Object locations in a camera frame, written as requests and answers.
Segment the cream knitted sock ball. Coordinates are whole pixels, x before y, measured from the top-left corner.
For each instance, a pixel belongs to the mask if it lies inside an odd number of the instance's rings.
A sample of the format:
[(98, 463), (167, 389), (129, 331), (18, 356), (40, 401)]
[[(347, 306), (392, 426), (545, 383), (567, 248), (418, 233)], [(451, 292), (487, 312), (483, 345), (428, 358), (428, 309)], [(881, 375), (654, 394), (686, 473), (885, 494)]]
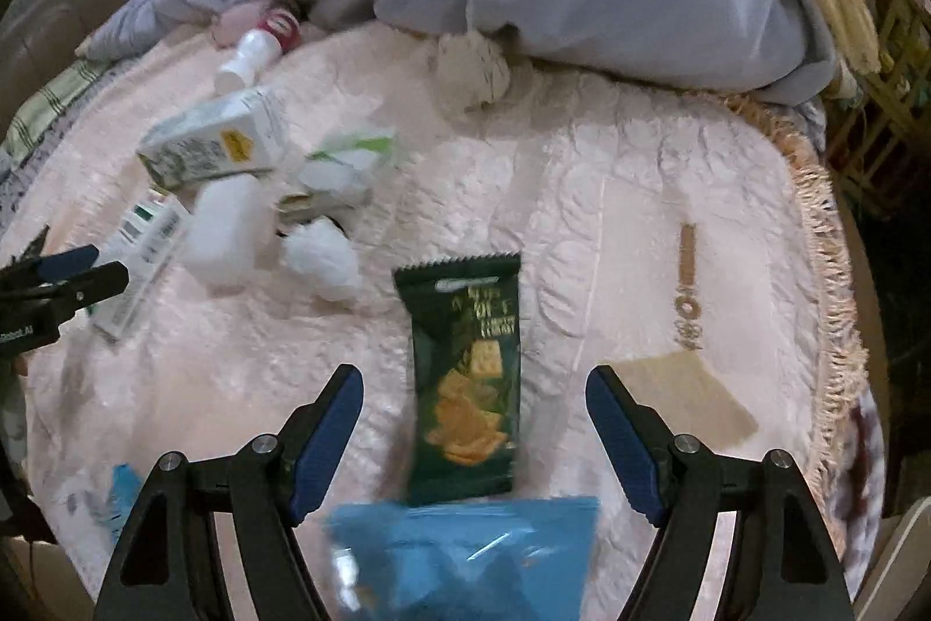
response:
[(496, 104), (507, 94), (511, 69), (498, 42), (470, 30), (439, 38), (435, 78), (446, 104), (474, 110)]

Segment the white foam block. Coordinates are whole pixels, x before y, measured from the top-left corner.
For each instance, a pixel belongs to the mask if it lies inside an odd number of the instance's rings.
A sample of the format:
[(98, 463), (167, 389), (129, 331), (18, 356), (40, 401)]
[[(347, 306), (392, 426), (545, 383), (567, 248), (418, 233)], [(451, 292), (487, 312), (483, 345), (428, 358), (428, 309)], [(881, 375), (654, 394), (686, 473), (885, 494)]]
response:
[(257, 176), (211, 181), (194, 202), (182, 265), (208, 290), (241, 289), (257, 271), (271, 233), (270, 198)]

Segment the wooden baby crib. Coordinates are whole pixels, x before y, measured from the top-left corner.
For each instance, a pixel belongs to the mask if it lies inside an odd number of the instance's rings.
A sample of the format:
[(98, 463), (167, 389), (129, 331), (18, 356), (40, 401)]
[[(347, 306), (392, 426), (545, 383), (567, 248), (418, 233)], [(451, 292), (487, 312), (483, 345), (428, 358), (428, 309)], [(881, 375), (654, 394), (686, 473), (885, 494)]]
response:
[(929, 185), (929, 13), (917, 0), (866, 0), (880, 69), (857, 98), (827, 105), (827, 161), (844, 191), (887, 213)]

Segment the pink cloth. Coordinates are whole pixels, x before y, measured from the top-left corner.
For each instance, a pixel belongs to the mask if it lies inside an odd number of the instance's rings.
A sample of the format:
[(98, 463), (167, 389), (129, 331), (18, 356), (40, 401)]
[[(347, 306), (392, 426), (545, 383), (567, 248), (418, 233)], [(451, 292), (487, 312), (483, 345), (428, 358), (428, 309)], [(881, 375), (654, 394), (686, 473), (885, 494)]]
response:
[(259, 25), (271, 8), (271, 0), (249, 0), (238, 3), (218, 14), (210, 25), (211, 41), (217, 49), (229, 49), (240, 41), (240, 38)]

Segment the green white plastic wrapper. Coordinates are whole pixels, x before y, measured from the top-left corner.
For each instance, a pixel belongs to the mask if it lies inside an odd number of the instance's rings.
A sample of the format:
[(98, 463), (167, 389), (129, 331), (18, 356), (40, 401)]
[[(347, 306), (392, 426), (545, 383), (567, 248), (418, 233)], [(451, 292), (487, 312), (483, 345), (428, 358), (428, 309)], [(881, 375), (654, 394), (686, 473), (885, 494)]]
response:
[(332, 132), (286, 173), (286, 192), (276, 202), (282, 227), (363, 208), (395, 165), (396, 131), (364, 126)]

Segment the milk carton box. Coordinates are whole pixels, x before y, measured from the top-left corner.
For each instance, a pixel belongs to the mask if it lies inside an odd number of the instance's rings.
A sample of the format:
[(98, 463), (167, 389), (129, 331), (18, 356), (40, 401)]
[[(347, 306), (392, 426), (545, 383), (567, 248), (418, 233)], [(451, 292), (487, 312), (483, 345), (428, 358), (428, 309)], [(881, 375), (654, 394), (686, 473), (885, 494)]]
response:
[(137, 156), (151, 180), (175, 191), (234, 173), (270, 172), (288, 146), (281, 100), (255, 87), (159, 121), (140, 140)]

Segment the large blue snack bag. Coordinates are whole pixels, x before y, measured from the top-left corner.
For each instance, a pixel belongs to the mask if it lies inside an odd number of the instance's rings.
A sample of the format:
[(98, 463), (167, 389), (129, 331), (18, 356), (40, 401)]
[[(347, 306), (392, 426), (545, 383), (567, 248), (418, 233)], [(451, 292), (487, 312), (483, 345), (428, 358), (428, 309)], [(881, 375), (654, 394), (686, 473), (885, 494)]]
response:
[(346, 619), (578, 619), (597, 520), (591, 496), (342, 506), (336, 599)]

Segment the pink quilted bedspread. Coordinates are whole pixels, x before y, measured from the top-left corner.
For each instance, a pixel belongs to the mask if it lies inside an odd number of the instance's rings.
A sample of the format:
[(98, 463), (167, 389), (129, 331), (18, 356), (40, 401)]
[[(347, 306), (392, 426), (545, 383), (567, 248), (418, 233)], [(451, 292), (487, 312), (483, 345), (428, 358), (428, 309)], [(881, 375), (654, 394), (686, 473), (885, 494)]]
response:
[(639, 87), (521, 62), (503, 100), (454, 110), (437, 45), (381, 24), (303, 45), (271, 74), (297, 154), (383, 123), (399, 143), (353, 222), (361, 289), (330, 306), (275, 257), (210, 292), (172, 256), (123, 337), (74, 318), (30, 358), (27, 471), (88, 591), (111, 558), (113, 468), (224, 456), (276, 429), (342, 363), (366, 385), (330, 503), (403, 492), (414, 432), (410, 321), (393, 271), (442, 258), (523, 259), (516, 490), (600, 499), (582, 612), (612, 618), (652, 532), (628, 508), (589, 423), (594, 365), (678, 347), (680, 235), (694, 235), (701, 363), (754, 419), (731, 456), (791, 452), (819, 503), (866, 383), (851, 265), (830, 178), (791, 121), (745, 98)]

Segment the green cracker packet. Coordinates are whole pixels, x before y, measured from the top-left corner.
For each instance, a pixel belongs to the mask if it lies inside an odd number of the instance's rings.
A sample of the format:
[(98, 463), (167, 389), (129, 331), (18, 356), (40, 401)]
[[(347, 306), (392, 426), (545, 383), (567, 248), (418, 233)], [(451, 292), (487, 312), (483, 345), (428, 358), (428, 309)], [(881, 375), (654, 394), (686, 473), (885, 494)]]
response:
[(510, 492), (521, 425), (521, 256), (399, 268), (417, 397), (407, 503)]

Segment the white barcode box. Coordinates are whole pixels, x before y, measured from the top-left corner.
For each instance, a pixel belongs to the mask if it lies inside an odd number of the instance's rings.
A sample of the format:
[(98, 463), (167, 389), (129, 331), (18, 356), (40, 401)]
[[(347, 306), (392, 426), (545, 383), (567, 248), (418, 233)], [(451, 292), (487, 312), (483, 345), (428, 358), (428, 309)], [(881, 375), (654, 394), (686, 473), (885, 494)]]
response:
[(128, 271), (122, 293), (90, 309), (90, 321), (111, 340), (120, 340), (145, 294), (188, 229), (191, 214), (173, 194), (148, 189), (120, 219), (101, 249), (100, 263), (118, 261)]

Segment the white bottle red cap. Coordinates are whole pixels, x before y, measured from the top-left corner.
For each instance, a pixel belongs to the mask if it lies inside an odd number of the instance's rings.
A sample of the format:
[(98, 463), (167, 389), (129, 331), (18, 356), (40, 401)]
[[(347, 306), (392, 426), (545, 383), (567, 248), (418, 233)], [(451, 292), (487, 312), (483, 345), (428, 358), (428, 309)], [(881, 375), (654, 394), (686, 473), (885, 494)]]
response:
[(285, 6), (275, 6), (240, 38), (235, 52), (216, 71), (219, 96), (254, 87), (260, 76), (301, 42), (299, 18)]

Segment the crumpled white tissue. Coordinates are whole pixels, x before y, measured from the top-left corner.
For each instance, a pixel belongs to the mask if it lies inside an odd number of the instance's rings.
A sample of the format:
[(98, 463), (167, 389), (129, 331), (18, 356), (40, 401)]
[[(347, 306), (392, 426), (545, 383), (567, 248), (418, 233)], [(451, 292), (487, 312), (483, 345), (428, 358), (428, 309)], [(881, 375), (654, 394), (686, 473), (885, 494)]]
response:
[(357, 252), (326, 216), (295, 227), (282, 240), (282, 265), (327, 303), (350, 303), (360, 293)]

